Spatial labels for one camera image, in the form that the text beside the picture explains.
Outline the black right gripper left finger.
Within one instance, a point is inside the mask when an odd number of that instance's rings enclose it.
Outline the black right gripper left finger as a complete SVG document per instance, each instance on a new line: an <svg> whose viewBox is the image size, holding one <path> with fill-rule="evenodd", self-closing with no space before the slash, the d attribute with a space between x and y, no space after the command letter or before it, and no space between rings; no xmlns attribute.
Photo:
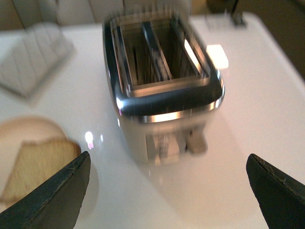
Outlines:
<svg viewBox="0 0 305 229"><path fill-rule="evenodd" d="M2 229L72 229L90 178L85 151L46 182L0 214Z"/></svg>

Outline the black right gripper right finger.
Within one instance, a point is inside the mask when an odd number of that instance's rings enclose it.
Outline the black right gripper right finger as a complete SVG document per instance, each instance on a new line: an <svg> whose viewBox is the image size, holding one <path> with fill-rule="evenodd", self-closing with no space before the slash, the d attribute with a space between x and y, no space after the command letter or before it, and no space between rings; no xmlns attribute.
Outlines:
<svg viewBox="0 0 305 229"><path fill-rule="evenodd" d="M246 162L251 189L270 229L305 227L305 186L255 154Z"/></svg>

